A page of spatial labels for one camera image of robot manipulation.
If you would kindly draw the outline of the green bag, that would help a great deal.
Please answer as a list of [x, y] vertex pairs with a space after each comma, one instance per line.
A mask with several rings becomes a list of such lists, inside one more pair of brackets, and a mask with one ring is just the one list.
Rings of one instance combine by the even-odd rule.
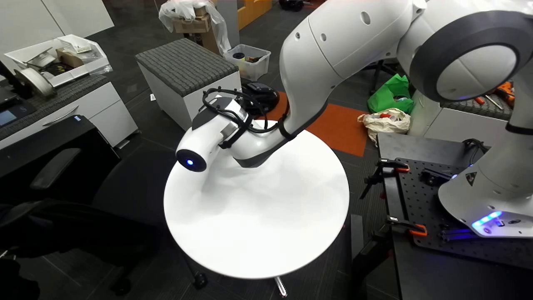
[[397, 108], [406, 114], [411, 114], [414, 102], [409, 86], [407, 76], [394, 75], [369, 97], [367, 101], [369, 111], [377, 113], [389, 108]]

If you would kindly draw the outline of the orange hand tools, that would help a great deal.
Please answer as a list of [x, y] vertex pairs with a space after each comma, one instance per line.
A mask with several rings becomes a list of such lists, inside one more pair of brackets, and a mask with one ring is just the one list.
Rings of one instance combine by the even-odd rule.
[[485, 99], [489, 100], [493, 105], [495, 105], [499, 110], [504, 110], [504, 107], [497, 101], [493, 100], [490, 95], [496, 95], [500, 100], [503, 99], [504, 102], [510, 107], [514, 108], [514, 87], [511, 80], [501, 84], [499, 87], [489, 91], [488, 94], [481, 97], [474, 98], [474, 101], [479, 105], [485, 104]]

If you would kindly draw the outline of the grey tape roll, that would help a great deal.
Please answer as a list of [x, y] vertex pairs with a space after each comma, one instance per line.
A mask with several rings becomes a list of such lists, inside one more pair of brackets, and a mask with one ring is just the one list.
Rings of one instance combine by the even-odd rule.
[[32, 68], [25, 68], [23, 70], [15, 70], [15, 76], [26, 85], [32, 88], [32, 91], [44, 98], [51, 98], [56, 95], [53, 85], [40, 74], [38, 71]]

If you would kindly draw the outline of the black device with screen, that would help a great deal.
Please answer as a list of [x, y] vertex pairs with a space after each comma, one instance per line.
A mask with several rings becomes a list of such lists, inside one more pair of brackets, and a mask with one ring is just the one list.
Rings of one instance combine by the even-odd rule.
[[13, 98], [0, 104], [0, 128], [36, 112], [36, 108], [27, 100]]

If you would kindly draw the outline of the black mounting block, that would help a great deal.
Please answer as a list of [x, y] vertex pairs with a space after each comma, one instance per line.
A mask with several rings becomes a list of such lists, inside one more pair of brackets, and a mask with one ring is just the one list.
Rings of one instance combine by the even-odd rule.
[[430, 187], [440, 187], [441, 185], [449, 182], [452, 179], [453, 175], [449, 173], [444, 173], [430, 168], [424, 168], [419, 174], [419, 181], [430, 186]]

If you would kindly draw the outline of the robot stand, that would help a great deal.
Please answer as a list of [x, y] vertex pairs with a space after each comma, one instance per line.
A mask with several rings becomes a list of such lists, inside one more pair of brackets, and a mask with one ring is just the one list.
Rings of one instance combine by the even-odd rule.
[[[405, 159], [411, 167], [461, 166], [477, 158], [463, 143], [379, 133], [382, 159]], [[364, 244], [356, 237], [352, 221], [351, 294], [366, 298], [365, 280], [388, 257], [394, 257], [397, 286], [402, 300], [533, 300], [533, 268], [512, 267], [508, 263], [446, 254], [445, 243], [429, 250], [418, 245], [424, 241], [398, 224], [379, 219], [381, 228]]]

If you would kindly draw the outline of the clear plastic bin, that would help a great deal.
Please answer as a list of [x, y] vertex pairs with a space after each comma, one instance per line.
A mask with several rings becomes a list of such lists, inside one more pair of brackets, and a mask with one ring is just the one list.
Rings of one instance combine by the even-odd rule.
[[267, 74], [271, 52], [239, 44], [223, 53], [223, 57], [239, 68], [241, 78], [256, 81]]

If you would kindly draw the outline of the white cabinet grey cushion top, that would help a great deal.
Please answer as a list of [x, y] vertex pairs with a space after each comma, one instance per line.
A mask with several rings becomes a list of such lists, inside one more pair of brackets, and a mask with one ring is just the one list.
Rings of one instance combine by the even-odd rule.
[[241, 91], [238, 67], [183, 38], [135, 56], [160, 109], [187, 130], [202, 106], [202, 92], [222, 87]]

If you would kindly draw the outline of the white cardboard box with parts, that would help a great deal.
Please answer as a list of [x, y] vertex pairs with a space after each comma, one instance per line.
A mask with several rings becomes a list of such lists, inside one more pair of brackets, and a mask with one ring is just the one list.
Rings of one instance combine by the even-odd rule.
[[82, 76], [112, 70], [108, 57], [97, 42], [73, 34], [4, 55], [21, 70], [32, 68], [41, 72], [54, 87]]

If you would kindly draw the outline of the white drawer cabinet grey top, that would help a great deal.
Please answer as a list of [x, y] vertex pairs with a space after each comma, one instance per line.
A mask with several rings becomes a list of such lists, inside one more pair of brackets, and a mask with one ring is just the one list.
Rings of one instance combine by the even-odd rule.
[[103, 75], [70, 82], [48, 100], [32, 97], [28, 101], [35, 112], [0, 128], [0, 149], [72, 115], [85, 116], [112, 146], [139, 131], [112, 82]]

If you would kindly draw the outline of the white cabinet with tools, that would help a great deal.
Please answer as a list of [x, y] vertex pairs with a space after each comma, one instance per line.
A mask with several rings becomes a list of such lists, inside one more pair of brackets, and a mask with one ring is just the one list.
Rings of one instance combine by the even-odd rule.
[[408, 135], [451, 142], [474, 138], [489, 147], [503, 140], [505, 125], [513, 111], [504, 99], [495, 94], [484, 97], [483, 105], [475, 100], [440, 103], [419, 91], [415, 91], [412, 100], [414, 105]]

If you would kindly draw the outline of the black orange bar clamp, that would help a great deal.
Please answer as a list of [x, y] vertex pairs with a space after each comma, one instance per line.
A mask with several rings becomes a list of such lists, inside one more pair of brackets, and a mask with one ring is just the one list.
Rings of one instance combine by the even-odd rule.
[[394, 228], [406, 230], [409, 234], [415, 237], [426, 237], [428, 235], [428, 230], [424, 225], [413, 224], [407, 220], [400, 220], [396, 217], [387, 216], [385, 218], [385, 223]]
[[384, 169], [392, 169], [392, 174], [408, 173], [411, 170], [407, 163], [402, 163], [390, 159], [379, 159], [376, 162], [375, 166], [376, 169], [374, 173], [364, 179], [366, 186], [362, 191], [361, 196], [359, 197], [360, 200], [365, 199], [366, 195], [374, 185], [384, 182]]

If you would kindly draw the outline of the black office chair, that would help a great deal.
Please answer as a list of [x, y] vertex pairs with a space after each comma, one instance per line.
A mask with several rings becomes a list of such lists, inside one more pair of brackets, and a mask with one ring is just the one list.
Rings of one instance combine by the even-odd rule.
[[158, 249], [174, 164], [168, 151], [137, 152], [110, 171], [89, 205], [54, 199], [0, 205], [0, 250], [36, 258], [80, 249], [122, 267], [112, 290], [124, 295], [129, 273]]

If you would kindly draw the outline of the white plastic bag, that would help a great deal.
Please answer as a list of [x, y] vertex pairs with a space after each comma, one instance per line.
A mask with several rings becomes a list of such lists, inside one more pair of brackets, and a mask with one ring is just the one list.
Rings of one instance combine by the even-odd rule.
[[380, 112], [358, 116], [357, 122], [362, 123], [368, 137], [378, 145], [378, 133], [406, 134], [411, 125], [411, 116], [398, 108], [389, 108]]

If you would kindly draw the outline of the orange wooden cabinet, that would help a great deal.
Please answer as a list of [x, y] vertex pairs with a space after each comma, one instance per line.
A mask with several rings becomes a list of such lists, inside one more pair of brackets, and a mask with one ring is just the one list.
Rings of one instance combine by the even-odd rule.
[[238, 29], [241, 30], [269, 12], [274, 0], [237, 0]]

